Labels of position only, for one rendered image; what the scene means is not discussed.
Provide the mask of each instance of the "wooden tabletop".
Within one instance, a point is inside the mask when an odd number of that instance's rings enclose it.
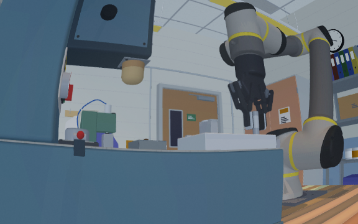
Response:
[[[283,206],[285,224],[358,224],[358,185],[309,185],[304,191],[326,191],[296,206]]]

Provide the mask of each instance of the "green box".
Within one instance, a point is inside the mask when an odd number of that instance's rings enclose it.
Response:
[[[195,114],[187,114],[187,120],[188,121],[196,121],[196,115]]]
[[[115,113],[98,113],[96,131],[99,133],[116,132],[117,115]]]
[[[89,141],[96,142],[96,122],[98,113],[93,111],[82,111],[80,128],[89,131]]]

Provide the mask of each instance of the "blue cable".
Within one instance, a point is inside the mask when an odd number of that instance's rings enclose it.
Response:
[[[90,104],[90,103],[92,103],[93,101],[96,101],[96,100],[90,101],[89,103],[85,104],[85,106],[88,105],[88,104]],[[80,110],[80,111],[78,112],[78,114],[77,114],[77,128],[79,128],[79,127],[78,127],[78,117],[79,117],[79,115],[80,115],[81,110]]]

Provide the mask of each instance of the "clock face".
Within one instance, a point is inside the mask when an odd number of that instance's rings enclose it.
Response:
[[[345,43],[343,35],[336,29],[329,30],[328,33],[330,34],[334,42],[334,44],[330,47],[329,51],[331,51],[331,53],[336,53],[340,51]]]

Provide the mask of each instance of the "ceiling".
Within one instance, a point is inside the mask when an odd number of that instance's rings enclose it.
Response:
[[[235,0],[251,3],[258,12],[276,21],[305,7],[314,0]],[[209,0],[156,0],[154,25],[227,40],[225,7]]]

